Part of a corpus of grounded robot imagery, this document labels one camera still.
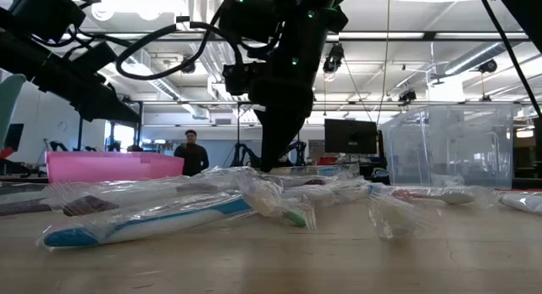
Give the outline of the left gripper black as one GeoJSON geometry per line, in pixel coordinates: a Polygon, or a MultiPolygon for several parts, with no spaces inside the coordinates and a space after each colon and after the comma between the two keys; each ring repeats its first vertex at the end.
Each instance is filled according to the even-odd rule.
{"type": "Polygon", "coordinates": [[[255,111],[262,125],[260,169],[263,172],[275,167],[312,111],[312,87],[326,38],[326,30],[285,32],[264,73],[251,84],[249,99],[275,108],[255,111]]]}

